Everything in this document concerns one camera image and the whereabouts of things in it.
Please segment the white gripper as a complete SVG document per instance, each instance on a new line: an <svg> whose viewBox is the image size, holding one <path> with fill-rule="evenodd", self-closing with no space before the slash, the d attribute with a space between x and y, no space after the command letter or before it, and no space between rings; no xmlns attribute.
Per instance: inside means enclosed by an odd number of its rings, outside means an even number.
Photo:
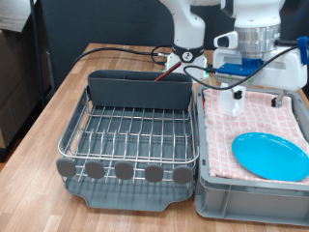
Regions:
<svg viewBox="0 0 309 232"><path fill-rule="evenodd" d="M307 66L301 62L297 47L278 46L262 58L244 58L239 51L218 48L213 54L215 77L219 82L241 85L232 88L233 99L240 100L245 87L259 85L281 89L271 100L279 108L286 91L297 91L307 83Z"/></svg>

